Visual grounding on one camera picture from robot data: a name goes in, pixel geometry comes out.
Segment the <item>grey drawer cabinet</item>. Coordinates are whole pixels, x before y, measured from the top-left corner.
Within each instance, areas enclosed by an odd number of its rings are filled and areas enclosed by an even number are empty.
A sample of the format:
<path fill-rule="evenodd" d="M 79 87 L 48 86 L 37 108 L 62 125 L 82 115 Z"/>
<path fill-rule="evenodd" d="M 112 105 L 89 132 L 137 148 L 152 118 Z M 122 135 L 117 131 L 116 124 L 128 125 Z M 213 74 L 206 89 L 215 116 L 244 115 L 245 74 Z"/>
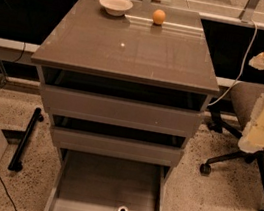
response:
<path fill-rule="evenodd" d="M 156 26 L 152 4 L 137 2 L 117 17 L 99 2 L 78 0 L 33 54 L 40 87 L 47 84 L 203 117 L 219 89 L 200 16 L 166 8 L 164 24 Z M 191 138 L 47 113 L 51 128 L 183 151 Z"/>

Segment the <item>middle grey drawer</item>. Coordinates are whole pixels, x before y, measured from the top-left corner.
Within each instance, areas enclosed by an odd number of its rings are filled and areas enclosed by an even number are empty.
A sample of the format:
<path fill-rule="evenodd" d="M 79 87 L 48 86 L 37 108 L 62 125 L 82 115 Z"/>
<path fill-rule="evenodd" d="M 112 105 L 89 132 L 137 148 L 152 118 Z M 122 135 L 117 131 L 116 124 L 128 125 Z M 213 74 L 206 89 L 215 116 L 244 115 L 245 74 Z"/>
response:
<path fill-rule="evenodd" d="M 52 127 L 54 146 L 87 153 L 105 155 L 127 160 L 139 161 L 161 166 L 175 167 L 182 159 L 184 151 L 180 148 L 164 147 L 101 135 L 91 135 L 82 131 Z"/>

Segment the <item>open bottom grey drawer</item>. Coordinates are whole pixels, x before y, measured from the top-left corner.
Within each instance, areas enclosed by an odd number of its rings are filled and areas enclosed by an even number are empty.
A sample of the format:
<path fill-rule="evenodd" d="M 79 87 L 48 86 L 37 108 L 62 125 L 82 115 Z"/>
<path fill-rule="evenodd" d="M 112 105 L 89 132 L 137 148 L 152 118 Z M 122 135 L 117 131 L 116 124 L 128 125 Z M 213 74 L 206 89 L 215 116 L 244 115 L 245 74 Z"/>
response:
<path fill-rule="evenodd" d="M 44 211 L 162 211 L 160 165 L 68 151 Z"/>

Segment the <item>top grey drawer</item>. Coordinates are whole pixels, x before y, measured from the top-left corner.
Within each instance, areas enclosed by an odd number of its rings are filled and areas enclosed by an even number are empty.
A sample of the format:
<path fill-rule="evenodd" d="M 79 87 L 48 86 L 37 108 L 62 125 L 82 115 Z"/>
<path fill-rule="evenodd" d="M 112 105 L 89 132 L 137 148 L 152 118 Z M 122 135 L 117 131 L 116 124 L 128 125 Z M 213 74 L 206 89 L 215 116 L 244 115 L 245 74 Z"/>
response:
<path fill-rule="evenodd" d="M 203 120 L 203 114 L 193 111 L 104 98 L 48 84 L 42 84 L 40 92 L 43 107 L 51 114 L 175 136 L 192 137 Z"/>

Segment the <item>brown office chair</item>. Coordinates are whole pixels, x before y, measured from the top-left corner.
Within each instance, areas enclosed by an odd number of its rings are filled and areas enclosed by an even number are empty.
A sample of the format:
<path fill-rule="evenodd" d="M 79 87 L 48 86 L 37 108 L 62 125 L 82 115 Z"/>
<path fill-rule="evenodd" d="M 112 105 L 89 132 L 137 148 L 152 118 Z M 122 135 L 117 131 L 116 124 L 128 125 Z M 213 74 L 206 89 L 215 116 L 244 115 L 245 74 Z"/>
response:
<path fill-rule="evenodd" d="M 231 88 L 229 95 L 234 113 L 239 121 L 239 125 L 241 129 L 244 130 L 246 124 L 251 119 L 251 113 L 255 106 L 255 102 L 258 98 L 264 96 L 264 85 L 249 82 L 237 83 Z M 234 137 L 240 139 L 243 132 L 223 121 L 220 110 L 221 107 L 219 104 L 211 105 L 209 107 L 209 111 L 211 112 L 211 121 L 208 122 L 207 125 L 210 131 L 222 133 L 222 129 L 226 129 Z M 264 149 L 260 149 L 257 152 L 252 153 L 239 149 L 233 153 L 212 157 L 201 164 L 199 167 L 200 173 L 202 176 L 208 176 L 211 173 L 212 164 L 229 160 L 232 161 L 233 159 L 242 159 L 248 164 L 251 164 L 254 161 L 257 162 L 264 192 Z"/>

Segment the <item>orange fruit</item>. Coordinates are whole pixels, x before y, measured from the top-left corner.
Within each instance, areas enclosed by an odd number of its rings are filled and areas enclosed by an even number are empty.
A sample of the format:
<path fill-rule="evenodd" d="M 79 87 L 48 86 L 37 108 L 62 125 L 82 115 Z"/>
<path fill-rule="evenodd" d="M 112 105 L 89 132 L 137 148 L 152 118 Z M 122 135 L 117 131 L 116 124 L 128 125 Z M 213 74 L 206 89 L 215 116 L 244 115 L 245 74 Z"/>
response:
<path fill-rule="evenodd" d="M 163 10 L 156 10 L 155 12 L 153 12 L 152 20 L 156 25 L 162 25 L 165 19 L 166 15 Z"/>

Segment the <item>white bowl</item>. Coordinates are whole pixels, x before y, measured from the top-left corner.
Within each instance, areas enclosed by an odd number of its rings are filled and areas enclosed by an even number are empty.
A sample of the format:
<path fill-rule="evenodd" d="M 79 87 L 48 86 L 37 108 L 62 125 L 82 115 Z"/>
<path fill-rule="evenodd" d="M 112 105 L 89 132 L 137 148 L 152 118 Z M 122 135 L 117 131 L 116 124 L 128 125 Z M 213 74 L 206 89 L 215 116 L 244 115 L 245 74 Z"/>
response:
<path fill-rule="evenodd" d="M 99 2 L 111 16 L 123 16 L 131 10 L 133 3 L 130 0 L 100 0 Z"/>

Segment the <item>black metal bar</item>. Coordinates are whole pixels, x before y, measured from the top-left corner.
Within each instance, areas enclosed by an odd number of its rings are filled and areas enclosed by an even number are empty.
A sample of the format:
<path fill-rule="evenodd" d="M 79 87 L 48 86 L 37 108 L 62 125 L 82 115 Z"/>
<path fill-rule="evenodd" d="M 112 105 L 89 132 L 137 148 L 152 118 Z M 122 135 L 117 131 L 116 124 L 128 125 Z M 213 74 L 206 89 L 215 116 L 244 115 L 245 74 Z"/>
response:
<path fill-rule="evenodd" d="M 40 109 L 40 107 L 37 107 L 33 112 L 30 122 L 28 122 L 28 126 L 22 135 L 22 139 L 17 146 L 17 150 L 15 150 L 14 156 L 9 163 L 9 170 L 19 172 L 23 168 L 21 156 L 25 151 L 26 145 L 31 134 L 33 133 L 33 129 L 35 128 L 36 123 L 43 121 L 44 116 L 41 114 L 41 112 L 42 110 Z"/>

